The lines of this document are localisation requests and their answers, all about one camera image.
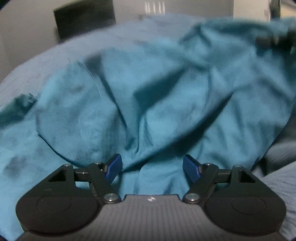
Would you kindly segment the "black monitor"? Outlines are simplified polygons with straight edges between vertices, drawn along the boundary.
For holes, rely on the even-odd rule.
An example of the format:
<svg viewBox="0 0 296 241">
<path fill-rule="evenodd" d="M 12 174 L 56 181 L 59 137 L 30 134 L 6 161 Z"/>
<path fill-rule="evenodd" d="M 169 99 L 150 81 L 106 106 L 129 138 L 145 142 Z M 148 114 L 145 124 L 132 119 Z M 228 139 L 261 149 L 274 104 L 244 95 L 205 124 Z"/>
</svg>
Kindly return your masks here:
<svg viewBox="0 0 296 241">
<path fill-rule="evenodd" d="M 74 1 L 53 13 L 61 42 L 116 23 L 113 1 Z"/>
</svg>

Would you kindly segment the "white wifi router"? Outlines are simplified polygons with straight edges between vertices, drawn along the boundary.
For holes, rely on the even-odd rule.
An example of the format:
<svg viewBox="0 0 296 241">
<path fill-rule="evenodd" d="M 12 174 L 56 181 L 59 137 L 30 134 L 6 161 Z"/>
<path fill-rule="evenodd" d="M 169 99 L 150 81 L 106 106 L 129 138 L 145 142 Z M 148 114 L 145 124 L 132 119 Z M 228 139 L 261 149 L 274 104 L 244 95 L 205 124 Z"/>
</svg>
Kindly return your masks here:
<svg viewBox="0 0 296 241">
<path fill-rule="evenodd" d="M 164 1 L 145 1 L 144 14 L 149 15 L 165 15 L 166 5 Z"/>
</svg>

